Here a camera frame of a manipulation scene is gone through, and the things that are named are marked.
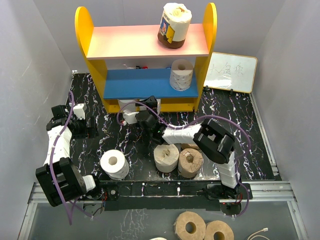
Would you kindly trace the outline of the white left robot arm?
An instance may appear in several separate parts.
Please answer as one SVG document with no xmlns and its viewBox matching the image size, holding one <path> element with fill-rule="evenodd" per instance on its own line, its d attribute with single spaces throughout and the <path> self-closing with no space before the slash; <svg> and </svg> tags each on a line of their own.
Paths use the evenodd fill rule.
<svg viewBox="0 0 320 240">
<path fill-rule="evenodd" d="M 57 183 L 65 201 L 73 200 L 87 194 L 97 200 L 103 195 L 103 187 L 98 184 L 93 175 L 82 176 L 70 158 L 70 142 L 72 139 L 89 139 L 98 136 L 95 118 L 90 117 L 89 125 L 85 117 L 85 103 L 78 103 L 73 108 L 76 119 L 71 119 L 66 129 L 69 111 L 66 105 L 57 105 L 51 108 L 53 117 L 47 123 L 46 130 L 49 137 L 47 157 L 43 166 L 35 170 L 35 176 L 51 206 L 56 207 L 63 202 L 55 186 L 51 171 L 57 178 Z"/>
</svg>

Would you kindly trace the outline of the beige roll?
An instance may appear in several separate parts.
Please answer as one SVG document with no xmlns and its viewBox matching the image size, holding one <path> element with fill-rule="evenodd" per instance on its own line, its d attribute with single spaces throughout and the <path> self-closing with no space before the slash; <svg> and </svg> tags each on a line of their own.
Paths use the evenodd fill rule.
<svg viewBox="0 0 320 240">
<path fill-rule="evenodd" d="M 156 168 L 162 173 L 170 173 L 177 166 L 180 152 L 174 144 L 157 145 L 153 156 Z"/>
<path fill-rule="evenodd" d="M 169 49 L 184 45 L 192 20 L 192 12 L 182 3 L 169 2 L 163 7 L 158 40 Z"/>
</svg>

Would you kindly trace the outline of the brown roll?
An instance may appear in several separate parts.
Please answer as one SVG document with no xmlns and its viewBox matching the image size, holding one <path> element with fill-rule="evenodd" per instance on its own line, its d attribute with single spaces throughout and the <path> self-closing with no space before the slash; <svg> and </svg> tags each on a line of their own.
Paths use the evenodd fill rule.
<svg viewBox="0 0 320 240">
<path fill-rule="evenodd" d="M 192 143 L 182 143 L 181 148 L 184 149 L 194 149 L 194 150 L 200 150 L 199 146 L 197 144 Z"/>
<path fill-rule="evenodd" d="M 186 148 L 179 154 L 178 172 L 184 178 L 194 178 L 203 165 L 202 154 L 192 148 Z"/>
</svg>

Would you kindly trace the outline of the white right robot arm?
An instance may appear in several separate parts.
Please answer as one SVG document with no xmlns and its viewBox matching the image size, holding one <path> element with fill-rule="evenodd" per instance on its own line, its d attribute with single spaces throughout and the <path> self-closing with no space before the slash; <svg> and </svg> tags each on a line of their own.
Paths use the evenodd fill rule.
<svg viewBox="0 0 320 240">
<path fill-rule="evenodd" d="M 176 144 L 196 145 L 203 157 L 216 164 L 222 195 L 235 199 L 240 194 L 240 174 L 236 168 L 234 148 L 236 139 L 213 120 L 214 115 L 205 115 L 193 123 L 175 126 L 166 123 L 156 112 L 158 101 L 154 96 L 135 102 L 135 105 L 145 107 L 145 110 L 140 110 L 134 115 L 135 121 L 159 147 Z"/>
</svg>

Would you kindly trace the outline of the brown roll front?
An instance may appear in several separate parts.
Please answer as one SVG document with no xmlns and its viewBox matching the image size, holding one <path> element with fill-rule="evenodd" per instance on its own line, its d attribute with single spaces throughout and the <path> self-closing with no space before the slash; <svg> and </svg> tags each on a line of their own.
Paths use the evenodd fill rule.
<svg viewBox="0 0 320 240">
<path fill-rule="evenodd" d="M 202 154 L 192 148 L 186 148 L 179 154 L 178 172 L 184 178 L 194 178 L 203 165 Z"/>
</svg>

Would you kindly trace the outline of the brown roll back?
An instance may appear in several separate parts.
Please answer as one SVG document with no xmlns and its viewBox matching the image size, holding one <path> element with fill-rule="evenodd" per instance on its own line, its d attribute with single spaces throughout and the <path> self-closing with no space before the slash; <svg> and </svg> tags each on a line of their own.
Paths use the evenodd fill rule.
<svg viewBox="0 0 320 240">
<path fill-rule="evenodd" d="M 192 143 L 182 143 L 181 148 L 184 149 L 194 149 L 194 150 L 200 150 L 199 146 L 197 144 Z"/>
</svg>

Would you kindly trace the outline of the beige roll back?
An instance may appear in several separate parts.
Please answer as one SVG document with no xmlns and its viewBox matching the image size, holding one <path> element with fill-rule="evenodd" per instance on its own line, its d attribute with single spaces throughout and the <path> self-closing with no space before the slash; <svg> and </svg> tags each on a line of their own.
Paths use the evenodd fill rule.
<svg viewBox="0 0 320 240">
<path fill-rule="evenodd" d="M 184 45 L 192 20 L 192 12 L 182 3 L 169 2 L 163 7 L 158 40 L 169 49 Z"/>
</svg>

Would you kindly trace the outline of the beige roll front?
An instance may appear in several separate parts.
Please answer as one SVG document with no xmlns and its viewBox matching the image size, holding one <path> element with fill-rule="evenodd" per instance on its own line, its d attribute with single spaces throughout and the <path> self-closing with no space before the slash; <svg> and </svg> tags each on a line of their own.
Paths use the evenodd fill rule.
<svg viewBox="0 0 320 240">
<path fill-rule="evenodd" d="M 180 152 L 174 144 L 157 145 L 153 156 L 156 168 L 162 173 L 170 173 L 177 166 Z"/>
</svg>

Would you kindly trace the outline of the patterned white paper roll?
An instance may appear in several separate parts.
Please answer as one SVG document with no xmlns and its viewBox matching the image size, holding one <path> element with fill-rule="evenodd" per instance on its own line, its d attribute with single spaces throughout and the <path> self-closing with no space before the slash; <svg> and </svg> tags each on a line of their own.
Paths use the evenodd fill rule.
<svg viewBox="0 0 320 240">
<path fill-rule="evenodd" d="M 192 83 L 194 66 L 185 59 L 178 59 L 172 63 L 169 83 L 176 91 L 186 91 Z"/>
</svg>

